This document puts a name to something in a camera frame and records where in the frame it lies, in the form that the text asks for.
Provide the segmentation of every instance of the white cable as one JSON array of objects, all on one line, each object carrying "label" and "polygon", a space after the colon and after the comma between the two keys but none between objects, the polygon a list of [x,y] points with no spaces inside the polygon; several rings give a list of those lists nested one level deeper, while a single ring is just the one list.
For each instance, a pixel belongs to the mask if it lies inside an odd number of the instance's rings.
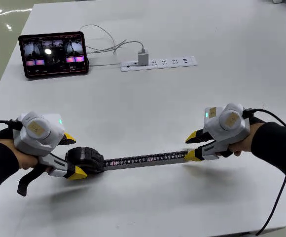
[{"label": "white cable", "polygon": [[[126,41],[126,39],[125,39],[124,41],[122,41],[121,43],[117,44],[116,46],[119,46],[120,44],[124,43],[125,41]],[[101,52],[104,53],[104,52],[106,52],[107,50],[108,50],[108,52],[109,52],[109,51],[111,51],[110,49],[114,50],[116,46],[113,46],[113,47],[110,47],[110,48],[106,48],[106,49],[102,49],[102,50],[98,50],[98,51],[95,51],[94,53],[101,53]]]},{"label": "white cable", "polygon": [[111,64],[97,64],[97,65],[90,65],[91,67],[99,67],[99,66],[110,66],[110,65],[119,65],[120,63],[111,63]]},{"label": "white cable", "polygon": [[[96,27],[102,29],[104,32],[106,32],[106,33],[110,36],[110,38],[112,39],[112,42],[113,42],[113,47],[115,47],[114,38],[113,38],[112,35],[111,35],[108,31],[106,31],[104,28],[102,28],[102,27],[100,27],[100,26],[98,26],[98,25],[95,25],[95,24],[87,24],[87,25],[81,26],[81,27],[79,28],[79,30],[81,31],[81,29],[83,29],[83,28],[86,27],[86,26],[96,26]],[[97,50],[97,51],[101,51],[101,50],[102,50],[102,49],[92,48],[92,47],[89,47],[89,46],[87,46],[87,47],[88,47],[88,48],[91,48],[91,49],[93,49],[93,50]]]},{"label": "white cable", "polygon": [[128,42],[120,43],[120,44],[114,49],[113,53],[115,53],[116,50],[117,50],[118,48],[120,48],[120,46],[122,46],[122,45],[124,45],[124,44],[127,44],[127,43],[139,43],[139,44],[142,45],[142,52],[144,51],[144,45],[143,45],[140,41],[135,41],[135,40],[133,40],[133,41],[128,41]]}]

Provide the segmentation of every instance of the tabletop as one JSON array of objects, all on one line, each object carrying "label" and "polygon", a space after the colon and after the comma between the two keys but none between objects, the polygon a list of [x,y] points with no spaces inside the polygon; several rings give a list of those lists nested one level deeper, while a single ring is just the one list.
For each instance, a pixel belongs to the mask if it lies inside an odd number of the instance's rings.
[{"label": "tabletop", "polygon": [[[60,113],[77,144],[106,159],[179,151],[203,111],[229,102],[286,122],[286,4],[251,0],[99,0],[37,4],[22,34],[98,24],[116,42],[139,40],[153,58],[195,56],[196,67],[27,80],[18,44],[0,81],[0,119]],[[87,28],[88,44],[109,47]],[[135,60],[138,45],[90,63]],[[259,115],[263,119],[272,118]],[[284,175],[243,154],[216,161],[107,171],[79,181],[43,175],[17,194],[19,171],[0,187],[0,236],[207,237],[258,230]],[[269,228],[286,226],[286,188]]]}]

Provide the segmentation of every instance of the tablet screen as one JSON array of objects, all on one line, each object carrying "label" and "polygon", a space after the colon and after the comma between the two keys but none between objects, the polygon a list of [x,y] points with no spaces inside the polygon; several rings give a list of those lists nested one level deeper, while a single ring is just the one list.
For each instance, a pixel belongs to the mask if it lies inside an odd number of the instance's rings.
[{"label": "tablet screen", "polygon": [[20,36],[28,77],[88,72],[81,32]]}]

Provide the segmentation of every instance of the hand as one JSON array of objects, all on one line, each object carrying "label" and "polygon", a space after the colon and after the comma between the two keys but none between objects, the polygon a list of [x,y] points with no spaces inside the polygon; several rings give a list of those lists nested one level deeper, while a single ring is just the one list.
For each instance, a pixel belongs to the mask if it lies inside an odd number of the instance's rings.
[{"label": "hand", "polygon": [[244,152],[251,152],[251,143],[252,143],[252,139],[255,135],[255,133],[257,132],[257,130],[263,126],[264,123],[256,123],[250,126],[250,135],[245,138],[243,141],[234,143],[234,144],[230,144],[229,145],[229,149],[234,152],[234,155],[236,155],[237,157],[241,154],[242,151]]},{"label": "hand", "polygon": [[11,139],[0,139],[0,143],[4,144],[8,148],[10,148],[11,151],[15,154],[15,156],[18,160],[20,169],[33,168],[38,163],[37,157],[24,154],[24,153],[20,152],[19,150],[17,150],[14,146],[13,140],[11,140]]}]

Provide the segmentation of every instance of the white power strip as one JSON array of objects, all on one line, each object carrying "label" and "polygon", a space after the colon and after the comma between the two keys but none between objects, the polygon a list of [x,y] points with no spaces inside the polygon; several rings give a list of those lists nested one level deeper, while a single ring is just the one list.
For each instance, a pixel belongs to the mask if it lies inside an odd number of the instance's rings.
[{"label": "white power strip", "polygon": [[122,72],[127,72],[160,68],[189,67],[196,65],[198,65],[198,63],[195,58],[193,56],[188,56],[170,59],[152,59],[148,61],[147,66],[139,66],[137,61],[124,62],[120,64],[120,69]]}]

